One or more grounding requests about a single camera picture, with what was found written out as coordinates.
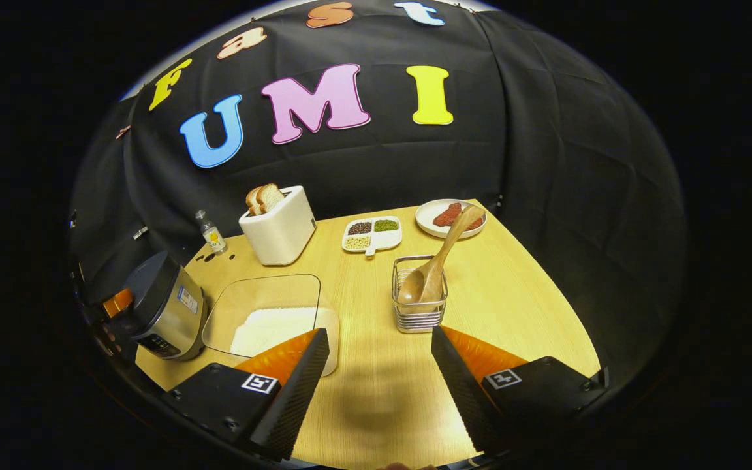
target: white plate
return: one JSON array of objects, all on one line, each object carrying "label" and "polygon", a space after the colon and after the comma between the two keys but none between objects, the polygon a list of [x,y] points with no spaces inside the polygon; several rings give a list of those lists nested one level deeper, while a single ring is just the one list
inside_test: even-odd
[{"label": "white plate", "polygon": [[[396,230],[376,232],[376,221],[378,220],[394,221],[395,223],[397,223],[397,225],[399,225],[399,228],[397,228]],[[347,235],[347,232],[350,231],[350,227],[360,222],[370,222],[370,232],[358,233],[356,235]],[[370,245],[368,245],[366,249],[346,249],[346,247],[344,247],[344,242],[347,241],[347,238],[355,237],[370,237]],[[370,217],[354,220],[351,223],[347,223],[347,226],[344,227],[344,235],[342,235],[341,237],[341,249],[349,251],[351,253],[364,252],[365,256],[373,256],[373,254],[376,254],[376,250],[391,249],[392,247],[395,247],[400,243],[402,243],[402,223],[400,222],[399,218],[394,216]]]},{"label": "white plate", "polygon": [[[438,227],[435,224],[433,224],[433,220],[437,216],[439,216],[439,214],[442,214],[443,212],[445,212],[445,210],[448,209],[448,206],[454,204],[455,202],[460,203],[460,209],[465,209],[466,206],[476,206],[476,204],[472,204],[471,202],[466,202],[466,200],[460,200],[460,199],[431,200],[430,202],[424,203],[419,208],[417,208],[417,213],[416,213],[417,225],[420,226],[420,228],[423,229],[423,231],[428,233],[429,235],[434,235],[435,237],[445,238],[445,236],[448,235],[448,230],[451,227],[450,226]],[[483,227],[486,227],[486,209],[484,209],[484,214],[483,214],[483,217],[481,218],[483,218],[483,223],[480,224],[480,227],[463,232],[462,234],[460,234],[459,238],[468,238],[468,237],[471,237],[472,235],[477,235],[478,232],[483,230]]]}]

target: rice cooker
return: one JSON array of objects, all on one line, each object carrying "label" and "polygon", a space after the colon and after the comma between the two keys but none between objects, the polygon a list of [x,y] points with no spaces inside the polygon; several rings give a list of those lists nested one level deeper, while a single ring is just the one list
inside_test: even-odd
[{"label": "rice cooker", "polygon": [[205,345],[201,330],[207,319],[202,289],[166,251],[138,265],[126,282],[134,295],[131,309],[110,321],[161,359],[190,360]]}]

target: metal wire basket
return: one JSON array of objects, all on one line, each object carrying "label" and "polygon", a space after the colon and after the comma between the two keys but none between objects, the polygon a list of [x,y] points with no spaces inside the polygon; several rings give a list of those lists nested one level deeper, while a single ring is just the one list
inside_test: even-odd
[{"label": "metal wire basket", "polygon": [[445,300],[448,297],[448,283],[443,273],[443,297],[436,302],[403,304],[399,301],[400,289],[409,274],[420,267],[421,262],[432,259],[433,255],[403,256],[394,261],[393,301],[396,327],[403,333],[426,333],[441,324],[445,315]]}]

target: rice cooker lid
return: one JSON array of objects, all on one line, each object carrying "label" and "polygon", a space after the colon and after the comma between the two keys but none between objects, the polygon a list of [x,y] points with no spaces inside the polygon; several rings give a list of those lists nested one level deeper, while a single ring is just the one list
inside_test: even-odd
[{"label": "rice cooker lid", "polygon": [[179,264],[166,251],[158,252],[138,265],[126,279],[125,286],[134,295],[132,315],[138,326],[154,322],[167,303]]}]

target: small glass bottle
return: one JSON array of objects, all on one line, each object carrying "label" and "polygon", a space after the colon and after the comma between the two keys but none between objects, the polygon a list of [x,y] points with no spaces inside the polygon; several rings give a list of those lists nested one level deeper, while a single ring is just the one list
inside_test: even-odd
[{"label": "small glass bottle", "polygon": [[228,245],[225,243],[225,239],[222,238],[222,234],[217,229],[217,226],[205,215],[205,211],[201,209],[196,211],[196,221],[202,229],[203,237],[211,245],[211,250],[215,254],[224,253],[228,249]]}]

